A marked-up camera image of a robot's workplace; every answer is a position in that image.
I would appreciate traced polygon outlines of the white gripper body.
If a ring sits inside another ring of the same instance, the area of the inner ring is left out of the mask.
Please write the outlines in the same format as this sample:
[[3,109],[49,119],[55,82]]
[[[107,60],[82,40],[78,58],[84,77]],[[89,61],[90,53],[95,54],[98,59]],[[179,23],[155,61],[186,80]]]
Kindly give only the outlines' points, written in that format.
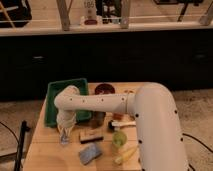
[[76,113],[60,110],[56,118],[57,124],[62,128],[71,128],[76,123]]

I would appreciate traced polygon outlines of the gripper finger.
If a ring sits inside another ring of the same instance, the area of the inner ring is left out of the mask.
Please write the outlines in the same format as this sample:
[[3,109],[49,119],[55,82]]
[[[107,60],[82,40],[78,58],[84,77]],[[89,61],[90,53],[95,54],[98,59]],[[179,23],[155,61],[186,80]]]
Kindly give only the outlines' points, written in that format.
[[71,127],[69,127],[69,128],[66,128],[66,135],[67,135],[67,137],[70,137],[73,128],[74,128],[74,126],[71,126]]
[[59,131],[59,134],[60,134],[60,139],[66,140],[66,138],[67,138],[66,132],[65,132],[65,129],[61,125],[58,125],[58,131]]

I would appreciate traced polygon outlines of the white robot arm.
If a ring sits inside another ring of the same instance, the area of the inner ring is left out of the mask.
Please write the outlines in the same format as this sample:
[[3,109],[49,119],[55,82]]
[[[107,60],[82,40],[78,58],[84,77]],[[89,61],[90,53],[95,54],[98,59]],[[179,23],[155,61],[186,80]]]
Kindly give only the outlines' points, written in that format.
[[188,171],[178,110],[162,84],[145,83],[135,93],[78,95],[60,92],[58,111],[89,110],[129,114],[135,118],[141,171]]

